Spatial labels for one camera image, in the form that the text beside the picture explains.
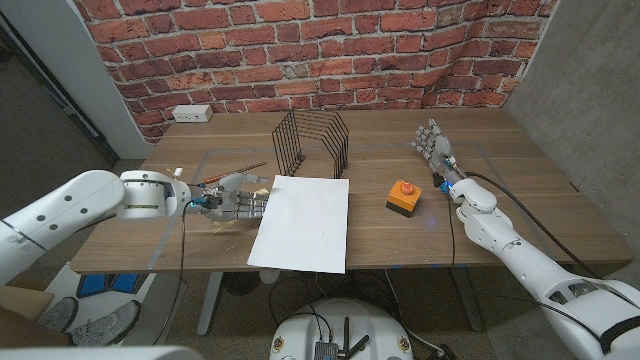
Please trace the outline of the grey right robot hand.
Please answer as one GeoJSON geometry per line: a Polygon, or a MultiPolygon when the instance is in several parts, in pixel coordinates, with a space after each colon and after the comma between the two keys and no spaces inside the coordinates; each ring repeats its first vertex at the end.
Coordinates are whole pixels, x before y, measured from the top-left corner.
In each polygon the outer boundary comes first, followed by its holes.
{"type": "Polygon", "coordinates": [[[419,126],[411,146],[426,159],[430,169],[436,176],[436,186],[453,186],[463,180],[466,175],[457,165],[455,153],[448,138],[442,134],[433,118],[427,126],[419,126]]]}

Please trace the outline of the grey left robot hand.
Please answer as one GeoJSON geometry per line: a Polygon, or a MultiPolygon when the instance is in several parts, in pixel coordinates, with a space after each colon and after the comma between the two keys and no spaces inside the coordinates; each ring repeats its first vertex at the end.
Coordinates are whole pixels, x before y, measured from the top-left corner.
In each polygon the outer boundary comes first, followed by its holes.
{"type": "Polygon", "coordinates": [[[218,181],[211,189],[209,209],[202,206],[201,213],[216,222],[236,219],[261,218],[269,196],[256,192],[241,191],[244,183],[265,184],[267,178],[253,174],[231,173],[218,181]]]}

